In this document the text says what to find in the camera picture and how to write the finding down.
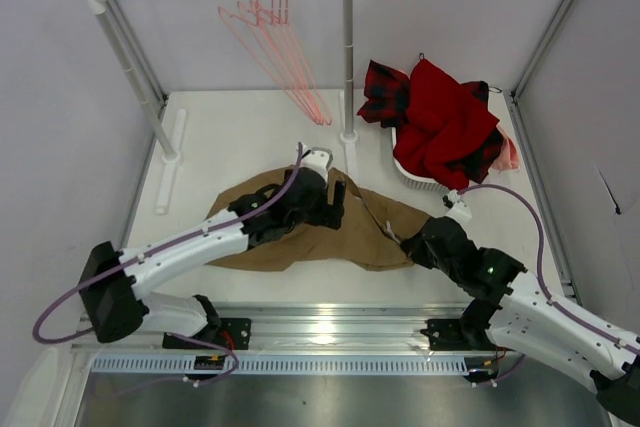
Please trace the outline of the tan pleated skirt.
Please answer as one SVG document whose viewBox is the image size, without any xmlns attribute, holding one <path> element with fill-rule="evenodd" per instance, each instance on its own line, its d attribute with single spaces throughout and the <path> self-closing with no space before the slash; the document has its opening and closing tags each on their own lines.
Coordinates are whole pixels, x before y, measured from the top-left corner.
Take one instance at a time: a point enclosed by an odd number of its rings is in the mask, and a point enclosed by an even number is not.
<svg viewBox="0 0 640 427">
<path fill-rule="evenodd" d="M 368 271 L 410 266 L 412 262 L 399 243 L 419 233 L 430 215 L 361 188 L 336 168 L 329 171 L 329 180 L 346 183 L 340 229 L 303 224 L 276 242 L 210 264 L 255 272 L 281 272 L 296 262 L 329 259 L 349 261 Z"/>
</svg>

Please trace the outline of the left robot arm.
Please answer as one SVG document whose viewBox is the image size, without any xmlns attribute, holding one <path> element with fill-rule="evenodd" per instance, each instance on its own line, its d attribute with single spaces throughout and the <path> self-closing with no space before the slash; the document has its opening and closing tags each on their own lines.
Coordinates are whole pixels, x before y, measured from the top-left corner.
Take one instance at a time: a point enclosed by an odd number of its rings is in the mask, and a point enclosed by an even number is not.
<svg viewBox="0 0 640 427">
<path fill-rule="evenodd" d="M 282 184 L 241 196 L 190 232 L 130 251 L 109 242 L 95 246 L 79 287 L 98 342 L 144 331 L 163 334 L 169 349 L 214 343 L 222 320 L 206 296 L 175 297 L 157 287 L 194 267 L 274 243 L 303 224 L 339 229 L 346 190 L 345 181 L 329 182 L 327 173 L 288 169 Z"/>
</svg>

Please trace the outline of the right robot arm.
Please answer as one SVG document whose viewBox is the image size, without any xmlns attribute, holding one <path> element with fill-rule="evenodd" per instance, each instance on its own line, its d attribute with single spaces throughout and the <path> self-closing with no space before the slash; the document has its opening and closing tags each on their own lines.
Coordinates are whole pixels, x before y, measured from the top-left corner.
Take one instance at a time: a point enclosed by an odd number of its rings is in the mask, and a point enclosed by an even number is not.
<svg viewBox="0 0 640 427">
<path fill-rule="evenodd" d="M 473 350 L 504 348 L 540 362 L 584 386 L 613 416 L 638 425 L 638 334 L 544 291 L 521 262 L 476 247 L 451 218 L 429 219 L 401 248 L 415 264 L 441 271 L 471 297 L 453 323 L 452 341 Z"/>
</svg>

